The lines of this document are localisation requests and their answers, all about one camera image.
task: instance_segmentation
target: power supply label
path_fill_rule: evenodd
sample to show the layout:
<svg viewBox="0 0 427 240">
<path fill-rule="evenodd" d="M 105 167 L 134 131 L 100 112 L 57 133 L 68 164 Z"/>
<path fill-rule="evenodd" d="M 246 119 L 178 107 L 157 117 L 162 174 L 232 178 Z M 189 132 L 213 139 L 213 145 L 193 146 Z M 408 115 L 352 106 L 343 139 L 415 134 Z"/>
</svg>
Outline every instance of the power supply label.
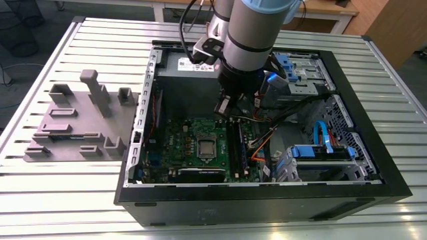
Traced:
<svg viewBox="0 0 427 240">
<path fill-rule="evenodd" d="M 177 60 L 177 71 L 213 72 L 213 66 L 204 64 L 192 64 L 186 57 Z"/>
</svg>

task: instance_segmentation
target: mesh waste bin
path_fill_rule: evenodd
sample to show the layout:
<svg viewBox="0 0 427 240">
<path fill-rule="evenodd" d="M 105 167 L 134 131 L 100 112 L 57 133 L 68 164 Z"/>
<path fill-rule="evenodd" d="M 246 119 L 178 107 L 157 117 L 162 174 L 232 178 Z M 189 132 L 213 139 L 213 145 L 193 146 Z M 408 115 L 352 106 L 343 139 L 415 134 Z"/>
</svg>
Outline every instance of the mesh waste bin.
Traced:
<svg viewBox="0 0 427 240">
<path fill-rule="evenodd" d="M 0 13 L 0 45 L 14 57 L 28 57 L 38 50 L 33 33 L 13 12 Z"/>
<path fill-rule="evenodd" d="M 4 0 L 12 12 L 16 13 L 18 19 L 26 27 L 40 26 L 45 19 L 41 15 L 36 0 Z"/>
</svg>

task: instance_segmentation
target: cpu socket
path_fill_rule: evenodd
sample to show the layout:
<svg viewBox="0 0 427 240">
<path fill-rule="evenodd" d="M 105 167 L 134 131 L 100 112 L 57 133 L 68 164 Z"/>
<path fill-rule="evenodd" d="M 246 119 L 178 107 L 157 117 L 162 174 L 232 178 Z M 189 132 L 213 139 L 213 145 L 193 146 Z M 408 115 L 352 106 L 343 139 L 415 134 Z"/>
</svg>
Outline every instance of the cpu socket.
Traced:
<svg viewBox="0 0 427 240">
<path fill-rule="evenodd" d="M 201 161 L 209 162 L 216 158 L 216 137 L 198 136 L 197 137 L 197 158 Z"/>
</svg>

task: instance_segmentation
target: sticker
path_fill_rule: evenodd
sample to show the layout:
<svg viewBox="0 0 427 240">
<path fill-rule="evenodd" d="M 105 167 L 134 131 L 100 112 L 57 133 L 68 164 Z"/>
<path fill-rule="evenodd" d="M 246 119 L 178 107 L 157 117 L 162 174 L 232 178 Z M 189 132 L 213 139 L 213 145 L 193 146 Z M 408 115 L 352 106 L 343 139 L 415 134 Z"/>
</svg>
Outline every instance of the sticker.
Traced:
<svg viewBox="0 0 427 240">
<path fill-rule="evenodd" d="M 269 169 L 268 167 L 264 165 L 264 167 L 261 168 L 261 171 L 265 173 L 265 175 L 269 177 Z"/>
<path fill-rule="evenodd" d="M 279 150 L 275 151 L 272 158 L 276 159 L 281 156 L 281 152 Z"/>
<path fill-rule="evenodd" d="M 255 107 L 259 108 L 261 104 L 261 100 L 259 98 L 255 98 Z"/>
<path fill-rule="evenodd" d="M 177 71 L 213 72 L 213 66 L 204 64 L 192 64 L 186 57 L 177 60 Z"/>
<path fill-rule="evenodd" d="M 304 76 L 307 76 L 307 73 L 305 73 L 304 70 L 297 70 L 297 69 L 295 69 L 293 71 L 295 71 L 295 74 L 296 74 L 296 75 L 304 75 Z"/>
<path fill-rule="evenodd" d="M 351 11 L 340 11 L 339 14 L 356 15 L 356 13 Z"/>
</svg>

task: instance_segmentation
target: aluminum slotted table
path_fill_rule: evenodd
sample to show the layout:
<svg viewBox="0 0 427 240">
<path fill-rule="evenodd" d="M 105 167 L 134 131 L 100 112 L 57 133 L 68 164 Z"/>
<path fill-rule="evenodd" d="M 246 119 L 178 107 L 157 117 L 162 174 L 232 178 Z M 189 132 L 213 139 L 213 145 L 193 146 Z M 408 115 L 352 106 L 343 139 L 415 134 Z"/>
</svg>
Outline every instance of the aluminum slotted table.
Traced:
<svg viewBox="0 0 427 240">
<path fill-rule="evenodd" d="M 339 221 L 141 227 L 113 205 L 121 163 L 26 163 L 48 91 L 86 91 L 82 69 L 108 91 L 140 93 L 152 40 L 178 41 L 177 24 L 74 18 L 0 137 L 0 237 L 68 239 L 423 239 L 427 235 L 427 113 L 376 46 L 359 36 L 283 31 L 276 47 L 332 51 L 413 196 Z M 185 35 L 196 41 L 205 29 Z"/>
</svg>

